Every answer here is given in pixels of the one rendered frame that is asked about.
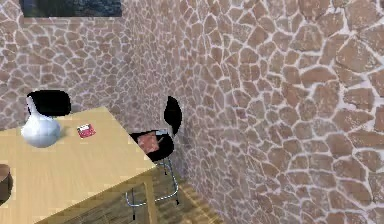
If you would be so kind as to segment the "dark framed wall picture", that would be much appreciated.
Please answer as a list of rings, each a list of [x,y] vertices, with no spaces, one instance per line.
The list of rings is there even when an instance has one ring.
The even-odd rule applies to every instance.
[[[27,18],[121,17],[122,0],[19,0]]]

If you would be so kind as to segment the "white round vase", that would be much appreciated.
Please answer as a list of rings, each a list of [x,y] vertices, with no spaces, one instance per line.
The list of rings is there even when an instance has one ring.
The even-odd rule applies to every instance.
[[[36,108],[32,97],[26,98],[30,115],[21,128],[23,139],[31,146],[46,148],[56,143],[60,137],[60,124],[45,115]]]

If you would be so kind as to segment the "small red card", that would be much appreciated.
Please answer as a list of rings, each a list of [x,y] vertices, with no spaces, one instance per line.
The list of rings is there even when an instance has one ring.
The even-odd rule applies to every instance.
[[[91,124],[84,124],[77,128],[77,132],[80,138],[87,138],[93,136],[96,131]]]

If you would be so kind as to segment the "light wooden table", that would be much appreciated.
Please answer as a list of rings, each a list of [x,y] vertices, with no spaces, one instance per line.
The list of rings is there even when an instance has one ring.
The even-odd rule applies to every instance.
[[[105,107],[58,119],[64,136],[47,148],[28,145],[18,128],[0,131],[0,163],[13,187],[0,224],[62,224],[144,184],[149,224],[157,224],[151,171],[156,165]],[[93,136],[77,128],[91,124]]]

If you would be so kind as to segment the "brown bowl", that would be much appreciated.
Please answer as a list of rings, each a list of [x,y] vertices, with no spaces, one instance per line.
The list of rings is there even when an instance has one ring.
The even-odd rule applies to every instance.
[[[10,167],[0,164],[0,205],[4,204],[11,196],[13,179]]]

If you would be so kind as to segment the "pink cloth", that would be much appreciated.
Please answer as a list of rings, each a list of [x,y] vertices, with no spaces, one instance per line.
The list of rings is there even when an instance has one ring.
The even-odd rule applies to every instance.
[[[157,151],[160,142],[164,139],[163,136],[157,136],[155,132],[149,132],[137,138],[139,147],[145,154]]]

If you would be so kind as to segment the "black chair with metal legs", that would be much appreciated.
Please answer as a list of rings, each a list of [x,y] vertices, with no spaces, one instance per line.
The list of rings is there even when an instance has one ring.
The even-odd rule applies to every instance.
[[[143,145],[143,140],[148,139],[155,145],[155,149],[152,152],[148,152],[147,156],[157,166],[161,166],[164,169],[164,174],[170,174],[173,183],[173,192],[161,196],[156,199],[156,202],[162,201],[174,197],[176,204],[179,204],[178,199],[178,182],[172,168],[172,161],[169,158],[174,151],[174,137],[177,134],[182,121],[182,110],[176,98],[172,96],[167,97],[166,107],[163,113],[164,121],[168,124],[167,128],[154,129],[150,131],[144,131],[139,133],[131,133],[130,136],[140,146]]]

